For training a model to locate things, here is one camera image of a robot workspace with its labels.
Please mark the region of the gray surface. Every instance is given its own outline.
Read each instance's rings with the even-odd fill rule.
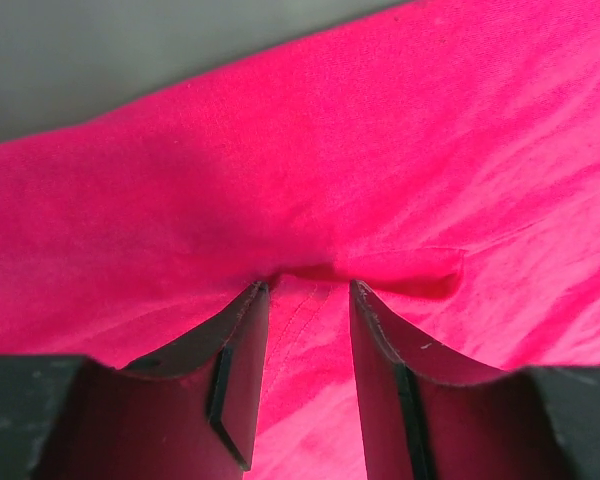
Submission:
[[[600,480],[600,367],[531,372],[574,477]]]
[[[0,1],[0,141],[138,96],[396,0]]]
[[[69,355],[0,355],[0,480],[31,477],[84,362]]]

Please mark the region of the black plastic piece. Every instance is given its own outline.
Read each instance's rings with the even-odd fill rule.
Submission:
[[[257,283],[114,370],[0,356],[0,480],[234,480],[251,464],[268,328]]]
[[[600,480],[600,368],[504,372],[350,292],[369,480]]]

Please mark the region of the gray wall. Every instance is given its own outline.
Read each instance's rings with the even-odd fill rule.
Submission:
[[[0,142],[396,0],[0,1]]]

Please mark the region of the red fabric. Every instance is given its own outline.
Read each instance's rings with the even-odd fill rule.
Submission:
[[[250,479],[364,478],[346,280],[600,363],[600,1],[404,5],[0,145],[0,352],[154,349],[275,279]]]

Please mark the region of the pink sheet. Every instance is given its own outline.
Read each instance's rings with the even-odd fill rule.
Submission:
[[[121,366],[273,281],[250,480],[365,478],[352,277],[600,364],[600,1],[416,2],[0,145],[0,352]]]

